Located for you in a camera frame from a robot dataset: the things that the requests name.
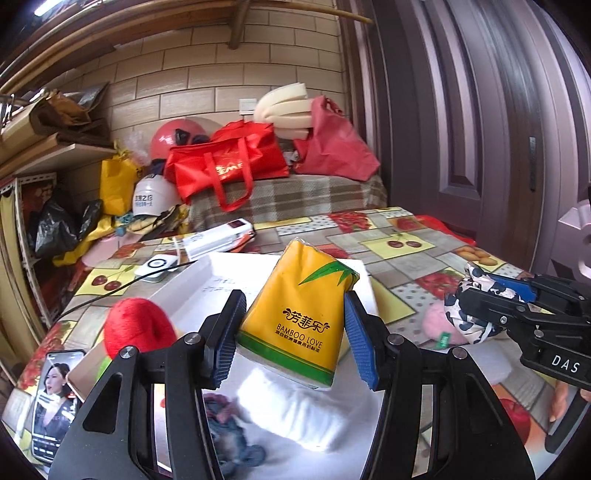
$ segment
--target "green leaf logo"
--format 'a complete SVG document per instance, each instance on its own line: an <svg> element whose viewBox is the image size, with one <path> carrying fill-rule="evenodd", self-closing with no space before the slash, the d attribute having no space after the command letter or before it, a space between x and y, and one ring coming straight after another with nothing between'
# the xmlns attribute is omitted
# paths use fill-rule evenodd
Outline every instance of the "green leaf logo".
<svg viewBox="0 0 591 480"><path fill-rule="evenodd" d="M334 262L330 262L330 263L327 263L326 265L323 265L318 270L311 273L299 285L302 285L304 283L308 283L309 281L312 281L312 280L317 280L318 278L322 278L327 275L330 275L331 273L336 273L336 272L342 272L342 275L340 276L340 279L339 279L339 283L337 283L337 285L341 285L341 283L343 283L343 281L349 275L351 275L353 277L352 285L354 285L359 280L359 274L355 270L353 270L352 268L347 267L347 265L335 260Z"/></svg>

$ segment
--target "blue gripper pad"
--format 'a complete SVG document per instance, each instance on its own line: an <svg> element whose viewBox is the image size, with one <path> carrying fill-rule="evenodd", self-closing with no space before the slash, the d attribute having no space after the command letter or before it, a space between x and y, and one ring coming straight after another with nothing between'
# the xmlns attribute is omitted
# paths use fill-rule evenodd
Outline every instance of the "blue gripper pad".
<svg viewBox="0 0 591 480"><path fill-rule="evenodd" d="M502 283L505 287L514 290L517 295L526 303L533 303L535 302L535 293L532 291L530 286L522 282L520 280L516 280L514 278L503 277L501 275L489 274L489 277L492 278L494 281Z"/></svg>
<svg viewBox="0 0 591 480"><path fill-rule="evenodd" d="M225 328L216 348L212 371L212 383L215 388L227 379L234 353L236 352L236 332L246 314L246 297L240 290L230 293L219 320L225 323Z"/></svg>
<svg viewBox="0 0 591 480"><path fill-rule="evenodd" d="M353 350L359 376L370 389L374 390L378 386L379 375L375 348L363 325L362 316L366 315L357 295L353 297L350 293L345 294L345 331L349 338L351 350Z"/></svg>

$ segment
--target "woman on phone screen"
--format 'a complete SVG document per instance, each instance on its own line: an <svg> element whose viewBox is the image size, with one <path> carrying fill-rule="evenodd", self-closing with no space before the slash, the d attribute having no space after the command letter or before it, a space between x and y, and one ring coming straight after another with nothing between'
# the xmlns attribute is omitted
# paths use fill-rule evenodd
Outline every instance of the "woman on phone screen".
<svg viewBox="0 0 591 480"><path fill-rule="evenodd" d="M73 400L68 398L72 389L67 385L67 364L53 364L45 376L45 390L35 410L35 433L61 442L73 420Z"/></svg>

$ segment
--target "ceiling light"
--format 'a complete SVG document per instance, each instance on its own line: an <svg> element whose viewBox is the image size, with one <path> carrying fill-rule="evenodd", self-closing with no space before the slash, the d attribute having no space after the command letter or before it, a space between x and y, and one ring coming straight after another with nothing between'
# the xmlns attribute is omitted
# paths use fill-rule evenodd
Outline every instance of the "ceiling light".
<svg viewBox="0 0 591 480"><path fill-rule="evenodd" d="M46 0L45 2L43 2L41 4L41 6L39 8L37 8L37 10L35 10L35 15L38 16L38 17L41 17L42 15L46 14L47 12L49 12L49 10L51 10L57 4L60 4L63 1L64 0Z"/></svg>

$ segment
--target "white device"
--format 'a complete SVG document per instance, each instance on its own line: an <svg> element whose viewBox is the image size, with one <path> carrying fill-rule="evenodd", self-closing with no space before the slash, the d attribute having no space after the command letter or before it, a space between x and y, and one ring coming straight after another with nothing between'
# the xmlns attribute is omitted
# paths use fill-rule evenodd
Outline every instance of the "white device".
<svg viewBox="0 0 591 480"><path fill-rule="evenodd" d="M158 254L150 258L145 264L141 265L135 271L135 276L141 277L154 272L152 275L142 278L142 280L156 283L162 280L168 274L168 272L175 271L176 265L178 265L178 256Z"/></svg>
<svg viewBox="0 0 591 480"><path fill-rule="evenodd" d="M232 222L210 228L204 232L183 238L183 244L189 260L197 260L210 252L227 252L246 243L254 237L250 222L239 218Z"/></svg>

